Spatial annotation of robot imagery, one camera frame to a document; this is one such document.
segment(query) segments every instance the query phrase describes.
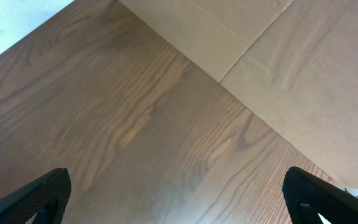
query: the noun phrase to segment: wooden table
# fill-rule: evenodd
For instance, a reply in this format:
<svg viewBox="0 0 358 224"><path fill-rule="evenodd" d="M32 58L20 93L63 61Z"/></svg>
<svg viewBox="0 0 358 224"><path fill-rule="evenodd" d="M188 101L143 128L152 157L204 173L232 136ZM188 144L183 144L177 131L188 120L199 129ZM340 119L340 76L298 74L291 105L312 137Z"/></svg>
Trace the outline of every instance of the wooden table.
<svg viewBox="0 0 358 224"><path fill-rule="evenodd" d="M288 223L290 166L332 182L117 1L0 55L0 198L67 167L64 223Z"/></svg>

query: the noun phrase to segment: gray floor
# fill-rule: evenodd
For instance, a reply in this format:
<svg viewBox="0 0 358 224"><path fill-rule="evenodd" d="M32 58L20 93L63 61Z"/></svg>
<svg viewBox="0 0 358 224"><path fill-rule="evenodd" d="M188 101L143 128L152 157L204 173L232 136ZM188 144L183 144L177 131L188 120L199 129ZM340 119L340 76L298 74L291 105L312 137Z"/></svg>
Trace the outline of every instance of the gray floor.
<svg viewBox="0 0 358 224"><path fill-rule="evenodd" d="M72 0L0 0L0 54Z"/></svg>

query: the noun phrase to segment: wood grain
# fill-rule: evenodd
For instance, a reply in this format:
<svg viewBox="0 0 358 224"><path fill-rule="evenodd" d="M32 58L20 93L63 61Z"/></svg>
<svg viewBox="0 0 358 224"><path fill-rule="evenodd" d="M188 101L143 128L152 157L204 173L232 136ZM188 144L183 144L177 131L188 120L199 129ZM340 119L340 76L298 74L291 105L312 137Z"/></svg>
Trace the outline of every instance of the wood grain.
<svg viewBox="0 0 358 224"><path fill-rule="evenodd" d="M358 1L294 1L221 85L336 184L358 189Z"/></svg>
<svg viewBox="0 0 358 224"><path fill-rule="evenodd" d="M0 56L0 198L67 167L65 223L288 223L290 166L332 182L119 2Z"/></svg>

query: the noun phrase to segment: beige panel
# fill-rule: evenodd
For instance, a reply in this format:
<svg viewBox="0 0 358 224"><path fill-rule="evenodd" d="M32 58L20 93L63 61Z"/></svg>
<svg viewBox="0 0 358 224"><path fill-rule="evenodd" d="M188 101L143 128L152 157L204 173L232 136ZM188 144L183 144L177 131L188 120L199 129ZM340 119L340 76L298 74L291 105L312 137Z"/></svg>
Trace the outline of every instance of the beige panel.
<svg viewBox="0 0 358 224"><path fill-rule="evenodd" d="M238 36L189 0L122 0L151 28L220 81L248 49Z"/></svg>
<svg viewBox="0 0 358 224"><path fill-rule="evenodd" d="M294 1L221 84L358 189L358 1Z"/></svg>
<svg viewBox="0 0 358 224"><path fill-rule="evenodd" d="M194 0L228 29L252 45L292 0Z"/></svg>

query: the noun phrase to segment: black plastic part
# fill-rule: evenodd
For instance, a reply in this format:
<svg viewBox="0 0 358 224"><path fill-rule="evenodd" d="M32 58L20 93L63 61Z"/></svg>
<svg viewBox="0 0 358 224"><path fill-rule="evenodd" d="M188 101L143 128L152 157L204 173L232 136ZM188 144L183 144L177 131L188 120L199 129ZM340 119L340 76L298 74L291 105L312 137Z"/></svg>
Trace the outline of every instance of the black plastic part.
<svg viewBox="0 0 358 224"><path fill-rule="evenodd" d="M287 171L282 190L293 224L321 223L318 213L331 223L358 223L358 198L299 167Z"/></svg>
<svg viewBox="0 0 358 224"><path fill-rule="evenodd" d="M67 169L54 169L0 199L0 223L59 224L71 194Z"/></svg>

